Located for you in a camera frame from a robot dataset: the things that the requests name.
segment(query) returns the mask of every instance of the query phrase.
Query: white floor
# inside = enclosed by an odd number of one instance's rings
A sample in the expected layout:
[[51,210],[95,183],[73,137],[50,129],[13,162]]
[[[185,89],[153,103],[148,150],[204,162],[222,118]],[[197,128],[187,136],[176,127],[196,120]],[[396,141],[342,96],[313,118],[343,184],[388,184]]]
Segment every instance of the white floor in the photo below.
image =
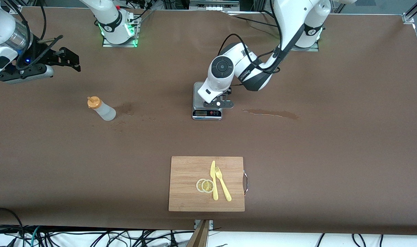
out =
[[[156,231],[152,234],[160,236],[168,234],[169,231]],[[140,236],[140,231],[130,232],[131,237]],[[208,238],[207,247],[219,247],[227,244],[226,247],[316,247],[320,233],[239,233],[239,232],[211,232]],[[68,235],[59,234],[52,237],[54,242],[61,247],[88,247],[94,240],[100,236],[97,235]],[[178,242],[190,239],[191,233],[176,234],[175,238]],[[363,234],[362,237],[366,242],[366,247],[378,247],[379,235]],[[12,236],[0,234],[0,247],[6,246],[13,239]],[[129,245],[128,239],[120,238]],[[359,245],[362,246],[361,240],[356,238]],[[108,237],[102,238],[96,247],[105,247]],[[162,243],[169,243],[166,239],[156,240],[149,244],[149,247],[160,246]],[[22,241],[18,240],[14,247],[22,246]],[[326,234],[320,244],[320,247],[356,247],[350,234]],[[417,236],[398,236],[385,235],[382,243],[383,247],[417,247]],[[114,241],[110,247],[126,247],[121,241]]]

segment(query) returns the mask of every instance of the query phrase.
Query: metal handle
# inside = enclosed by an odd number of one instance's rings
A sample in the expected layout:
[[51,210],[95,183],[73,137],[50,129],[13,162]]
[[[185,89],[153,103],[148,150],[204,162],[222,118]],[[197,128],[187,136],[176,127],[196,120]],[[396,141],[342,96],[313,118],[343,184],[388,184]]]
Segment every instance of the metal handle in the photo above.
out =
[[245,196],[246,194],[247,194],[247,191],[248,191],[248,176],[247,176],[247,174],[245,173],[245,170],[243,171],[243,175],[245,176],[245,182],[246,182],[246,184],[247,184],[247,188],[245,189],[245,191],[243,192],[243,195]]

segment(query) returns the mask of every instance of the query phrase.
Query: wooden plank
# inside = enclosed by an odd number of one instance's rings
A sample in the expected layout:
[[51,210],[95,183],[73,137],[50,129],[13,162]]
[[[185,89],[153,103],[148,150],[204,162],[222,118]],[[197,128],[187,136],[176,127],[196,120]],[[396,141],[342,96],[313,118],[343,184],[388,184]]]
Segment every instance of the wooden plank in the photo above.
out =
[[[211,193],[199,192],[196,182],[201,178],[210,179],[210,166],[216,161],[221,169],[223,180],[231,195],[227,202],[221,183],[216,179],[219,199],[213,200]],[[243,212],[243,158],[173,156],[170,169],[169,211],[191,212]]]
[[202,220],[193,232],[186,247],[205,247],[209,237],[210,220]]

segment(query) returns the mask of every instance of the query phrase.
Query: orange bottle cap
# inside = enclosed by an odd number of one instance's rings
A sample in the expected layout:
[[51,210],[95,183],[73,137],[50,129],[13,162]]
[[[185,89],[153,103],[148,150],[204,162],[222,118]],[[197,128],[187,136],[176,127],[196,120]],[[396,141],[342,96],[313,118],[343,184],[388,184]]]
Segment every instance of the orange bottle cap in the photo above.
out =
[[102,105],[102,100],[99,99],[97,96],[88,97],[88,107],[97,109]]

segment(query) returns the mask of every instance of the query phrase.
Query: metal frame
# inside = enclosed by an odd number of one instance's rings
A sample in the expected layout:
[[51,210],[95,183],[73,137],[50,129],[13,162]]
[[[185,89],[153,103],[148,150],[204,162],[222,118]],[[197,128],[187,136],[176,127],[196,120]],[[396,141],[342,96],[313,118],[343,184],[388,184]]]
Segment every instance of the metal frame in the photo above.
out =
[[417,2],[405,13],[402,14],[402,21],[404,24],[414,23],[413,17],[417,14]]
[[254,0],[251,11],[260,11],[265,9],[266,0]]
[[340,14],[346,5],[331,0],[331,13]]
[[176,0],[163,0],[164,8],[165,9],[177,9],[177,6],[175,6]]

